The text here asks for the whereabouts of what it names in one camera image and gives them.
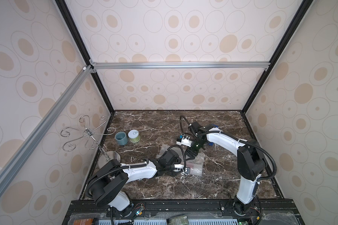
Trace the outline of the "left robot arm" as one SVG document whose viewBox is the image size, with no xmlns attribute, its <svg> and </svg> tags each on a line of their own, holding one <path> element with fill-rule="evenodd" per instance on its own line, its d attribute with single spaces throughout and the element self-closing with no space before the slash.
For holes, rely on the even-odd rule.
<svg viewBox="0 0 338 225">
<path fill-rule="evenodd" d="M 186 160 L 182 160 L 169 147 L 159 158 L 144 159 L 143 163 L 122 164 L 113 159 L 88 179 L 85 195 L 98 207 L 110 206 L 119 212 L 131 211 L 132 201 L 122 188 L 130 182 L 152 179 L 163 175 L 176 176 L 188 172 Z"/>
</svg>

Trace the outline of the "bubble wrap sheet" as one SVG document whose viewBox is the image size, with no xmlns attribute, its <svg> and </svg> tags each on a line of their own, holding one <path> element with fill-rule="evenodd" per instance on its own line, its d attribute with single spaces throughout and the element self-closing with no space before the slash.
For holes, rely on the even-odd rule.
<svg viewBox="0 0 338 225">
<path fill-rule="evenodd" d="M 163 144 L 156 157 L 160 157 L 170 146 Z M 190 168 L 189 174 L 193 176 L 202 176 L 205 154 L 199 153 L 195 159 L 186 160 L 186 166 Z"/>
</svg>

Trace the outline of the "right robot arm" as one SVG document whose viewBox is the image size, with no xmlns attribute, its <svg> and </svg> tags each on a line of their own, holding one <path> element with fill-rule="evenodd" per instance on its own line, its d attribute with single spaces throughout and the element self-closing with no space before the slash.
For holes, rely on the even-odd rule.
<svg viewBox="0 0 338 225">
<path fill-rule="evenodd" d="M 277 173 L 274 158 L 256 140 L 244 140 L 223 132 L 214 125 L 202 126 L 198 122 L 188 123 L 189 134 L 183 130 L 180 145 L 187 146 L 186 160 L 194 160 L 201 148 L 209 143 L 217 144 L 237 157 L 240 174 L 239 189 L 234 197 L 233 208 L 237 215 L 244 216 L 250 209 L 258 185 L 270 180 Z"/>
</svg>

